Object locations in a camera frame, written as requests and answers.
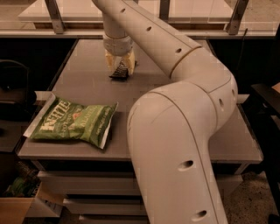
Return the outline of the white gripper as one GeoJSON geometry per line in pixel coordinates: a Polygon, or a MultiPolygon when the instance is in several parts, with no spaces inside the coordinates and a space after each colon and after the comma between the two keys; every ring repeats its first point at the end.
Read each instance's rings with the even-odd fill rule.
{"type": "Polygon", "coordinates": [[[105,59],[110,72],[113,74],[119,67],[121,60],[127,67],[129,75],[134,73],[135,54],[132,49],[133,40],[130,36],[124,38],[111,38],[106,34],[103,35],[103,45],[105,51],[105,59]]]}

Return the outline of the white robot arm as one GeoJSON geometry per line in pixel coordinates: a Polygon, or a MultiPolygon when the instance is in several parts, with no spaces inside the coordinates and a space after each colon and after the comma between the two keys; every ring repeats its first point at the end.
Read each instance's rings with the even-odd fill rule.
{"type": "Polygon", "coordinates": [[[150,224],[228,224],[209,140],[233,114],[235,77],[208,50],[134,0],[92,0],[170,78],[142,95],[127,122],[131,161],[150,224]]]}

